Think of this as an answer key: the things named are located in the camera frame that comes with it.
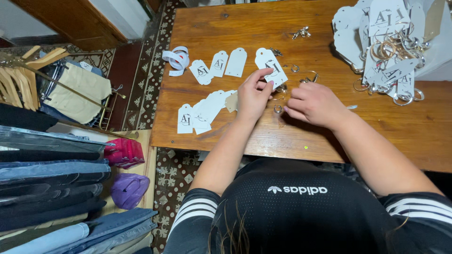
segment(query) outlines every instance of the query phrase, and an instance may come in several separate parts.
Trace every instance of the white tape roll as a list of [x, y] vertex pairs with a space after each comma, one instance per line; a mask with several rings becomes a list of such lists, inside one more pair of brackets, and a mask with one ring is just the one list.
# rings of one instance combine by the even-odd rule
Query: white tape roll
[[169, 64], [177, 70], [169, 71], [170, 76], [180, 76], [184, 74], [185, 68], [190, 64], [188, 49], [184, 46], [176, 47], [172, 51], [163, 51], [162, 59], [168, 61]]

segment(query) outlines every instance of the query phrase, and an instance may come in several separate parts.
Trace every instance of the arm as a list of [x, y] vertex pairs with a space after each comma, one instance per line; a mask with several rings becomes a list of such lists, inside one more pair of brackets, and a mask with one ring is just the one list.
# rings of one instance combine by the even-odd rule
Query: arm
[[293, 118], [329, 128], [378, 195], [410, 192], [443, 195], [393, 144], [346, 109], [329, 88], [302, 83], [292, 91], [284, 110]]
[[221, 196], [234, 180], [248, 138], [273, 90], [273, 81], [259, 79], [272, 72], [272, 68], [255, 71], [239, 87], [237, 117], [199, 167], [190, 189], [203, 188]]

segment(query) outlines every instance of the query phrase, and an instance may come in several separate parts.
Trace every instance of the right hand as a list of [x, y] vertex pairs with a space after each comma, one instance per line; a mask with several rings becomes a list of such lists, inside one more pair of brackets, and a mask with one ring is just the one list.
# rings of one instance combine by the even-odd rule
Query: right hand
[[314, 82], [294, 88], [284, 110], [292, 118], [330, 130], [338, 128], [351, 114], [328, 87]]

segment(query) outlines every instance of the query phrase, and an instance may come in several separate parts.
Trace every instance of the woman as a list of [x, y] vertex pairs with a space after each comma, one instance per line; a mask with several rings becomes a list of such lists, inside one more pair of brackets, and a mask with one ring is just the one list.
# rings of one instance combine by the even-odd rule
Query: woman
[[330, 129], [381, 198], [299, 160], [259, 159], [237, 172], [271, 98], [273, 82], [259, 80], [272, 72], [258, 70], [239, 87], [237, 117], [199, 167], [165, 254], [452, 253], [452, 203], [323, 85], [300, 84], [284, 110]]

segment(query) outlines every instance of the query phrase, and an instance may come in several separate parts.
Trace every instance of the white stripe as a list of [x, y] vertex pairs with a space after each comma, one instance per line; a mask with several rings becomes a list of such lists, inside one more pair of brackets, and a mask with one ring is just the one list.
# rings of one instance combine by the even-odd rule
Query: white stripe
[[194, 200], [190, 200], [190, 201], [188, 201], [187, 203], [185, 203], [184, 205], [182, 205], [182, 207], [181, 208], [179, 208], [179, 212], [181, 212], [183, 209], [185, 209], [187, 206], [189, 206], [189, 205], [191, 205], [191, 204], [194, 204], [194, 203], [206, 203], [206, 204], [209, 204], [209, 205], [212, 205], [215, 209], [218, 207], [218, 205], [217, 204], [215, 204], [213, 201], [211, 201], [211, 200], [208, 200], [208, 199], [206, 199], [206, 198], [197, 198], [197, 199], [194, 199]]
[[391, 214], [400, 213], [401, 211], [405, 210], [422, 210], [424, 212], [436, 212], [440, 213], [444, 216], [452, 217], [452, 212], [448, 212], [444, 209], [441, 209], [439, 207], [433, 207], [433, 206], [419, 206], [419, 205], [403, 205], [398, 206]]
[[209, 205], [205, 205], [205, 204], [199, 204], [199, 205], [192, 205], [187, 207], [186, 209], [184, 209], [183, 211], [179, 211], [176, 215], [176, 218], [174, 219], [174, 222], [177, 221], [177, 219], [179, 219], [179, 217], [181, 217], [183, 214], [185, 214], [188, 211], [194, 210], [194, 209], [205, 209], [205, 210], [209, 210], [213, 213], [215, 213], [216, 209], [209, 206]]
[[207, 216], [207, 217], [211, 217], [211, 218], [213, 219], [214, 215], [215, 215], [214, 213], [208, 212], [208, 211], [194, 211], [194, 212], [189, 212], [189, 213], [187, 213], [186, 215], [182, 216], [177, 222], [175, 222], [175, 223], [173, 224], [173, 226], [171, 227], [171, 230], [170, 230], [170, 232], [169, 232], [169, 234], [168, 234], [168, 239], [170, 238], [170, 234], [171, 234], [171, 232], [173, 232], [173, 229], [174, 229], [180, 222], [184, 221], [185, 219], [188, 219], [188, 218], [191, 218], [191, 217], [194, 217], [194, 216]]
[[402, 216], [408, 216], [411, 218], [428, 218], [428, 219], [434, 219], [434, 220], [443, 221], [443, 222], [452, 224], [452, 219], [447, 218], [445, 216], [438, 215], [436, 213], [431, 213], [431, 212], [408, 212], [408, 213], [404, 213], [404, 214], [395, 214], [392, 212], [389, 215], [391, 215], [391, 216], [402, 215]]
[[449, 212], [452, 212], [452, 208], [442, 204], [438, 201], [434, 201], [434, 200], [429, 200], [429, 199], [422, 199], [422, 198], [404, 198], [402, 200], [399, 200], [398, 202], [386, 207], [386, 211], [389, 212], [391, 209], [400, 206], [400, 205], [405, 205], [407, 203], [417, 203], [417, 204], [421, 204], [421, 205], [431, 205], [431, 206], [436, 206], [439, 208], [442, 208], [444, 210], [447, 210]]

